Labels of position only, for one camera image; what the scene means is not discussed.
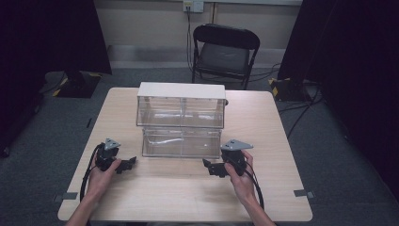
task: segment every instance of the gray carpet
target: gray carpet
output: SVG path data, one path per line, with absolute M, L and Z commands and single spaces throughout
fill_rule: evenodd
M 253 73 L 269 71 L 255 69 Z M 43 90 L 56 84 L 60 75 L 47 74 Z M 64 224 L 57 219 L 60 203 L 54 202 L 54 196 L 67 191 L 106 93 L 113 87 L 138 87 L 142 81 L 191 83 L 191 74 L 188 69 L 116 69 L 101 79 L 91 99 L 45 94 L 39 113 L 10 146 L 10 157 L 0 159 L 0 225 Z M 225 85 L 226 89 L 241 89 L 236 82 Z M 247 89 L 270 87 L 261 79 L 250 82 Z M 298 105 L 278 102 L 277 106 Z M 281 113 L 287 133 L 303 109 Z M 370 163 L 344 137 L 339 120 L 323 102 L 313 105 L 298 122 L 289 142 L 304 187 L 315 194 L 310 199 L 313 220 L 280 225 L 399 225 L 398 203 Z

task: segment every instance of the stacked plastic bins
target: stacked plastic bins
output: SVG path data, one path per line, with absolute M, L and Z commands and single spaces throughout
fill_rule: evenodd
M 141 83 L 136 124 L 143 156 L 218 158 L 224 128 L 224 86 Z

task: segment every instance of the finger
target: finger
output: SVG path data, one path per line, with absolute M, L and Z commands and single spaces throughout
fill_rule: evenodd
M 247 152 L 246 150 L 242 150 L 241 151 L 244 155 L 244 157 L 247 160 L 247 163 L 250 165 L 250 167 L 247 167 L 247 170 L 251 173 L 253 173 L 252 169 L 253 169 L 253 157 L 252 155 L 249 154 L 249 152 Z
M 230 163 L 225 163 L 226 172 L 230 175 L 231 181 L 239 179 L 239 175 L 235 171 L 235 168 Z
M 122 160 L 120 158 L 115 159 L 115 161 L 112 162 L 111 166 L 107 169 L 107 171 L 115 171 L 117 167 L 120 165 Z
M 96 166 L 97 161 L 97 152 L 94 154 L 93 161 L 91 161 L 91 167 L 94 168 Z

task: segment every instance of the wall outlet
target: wall outlet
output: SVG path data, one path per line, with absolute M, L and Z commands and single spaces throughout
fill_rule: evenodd
M 203 1 L 183 1 L 183 11 L 203 12 Z
M 194 1 L 194 12 L 203 12 L 203 2 L 202 1 Z
M 183 11 L 191 11 L 194 12 L 194 4 L 193 1 L 183 1 Z

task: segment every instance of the white wall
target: white wall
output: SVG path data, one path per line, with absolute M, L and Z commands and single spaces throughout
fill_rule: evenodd
M 191 14 L 191 31 L 212 20 L 243 27 L 260 37 L 260 55 L 278 50 L 278 57 L 282 57 L 300 8 L 299 4 L 289 4 L 297 0 L 283 2 L 285 5 L 206 2 L 203 13 Z M 184 52 L 188 21 L 182 1 L 95 0 L 95 4 L 107 45 Z

